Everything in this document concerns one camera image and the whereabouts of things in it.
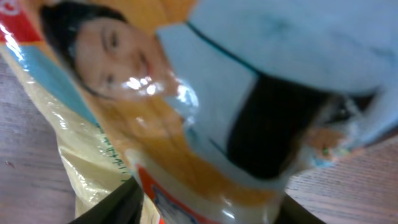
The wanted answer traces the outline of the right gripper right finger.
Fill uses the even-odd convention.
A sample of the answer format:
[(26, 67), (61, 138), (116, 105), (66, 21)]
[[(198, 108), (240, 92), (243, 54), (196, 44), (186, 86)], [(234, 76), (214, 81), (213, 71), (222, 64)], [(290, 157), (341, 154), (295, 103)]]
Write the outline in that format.
[(286, 194), (274, 224), (325, 224), (325, 222)]

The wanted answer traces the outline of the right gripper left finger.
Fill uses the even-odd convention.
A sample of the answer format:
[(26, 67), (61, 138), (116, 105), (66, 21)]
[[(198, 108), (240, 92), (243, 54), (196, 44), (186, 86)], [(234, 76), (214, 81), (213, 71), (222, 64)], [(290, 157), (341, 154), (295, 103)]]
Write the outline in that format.
[(131, 177), (69, 224), (140, 224), (144, 194)]

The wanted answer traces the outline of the yellow snack bag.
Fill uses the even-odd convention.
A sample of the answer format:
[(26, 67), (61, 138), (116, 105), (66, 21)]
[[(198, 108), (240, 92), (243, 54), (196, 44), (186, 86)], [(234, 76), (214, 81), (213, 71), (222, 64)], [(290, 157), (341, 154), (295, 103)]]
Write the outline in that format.
[(1, 43), (154, 223), (274, 223), (293, 175), (397, 128), (396, 1), (2, 1)]

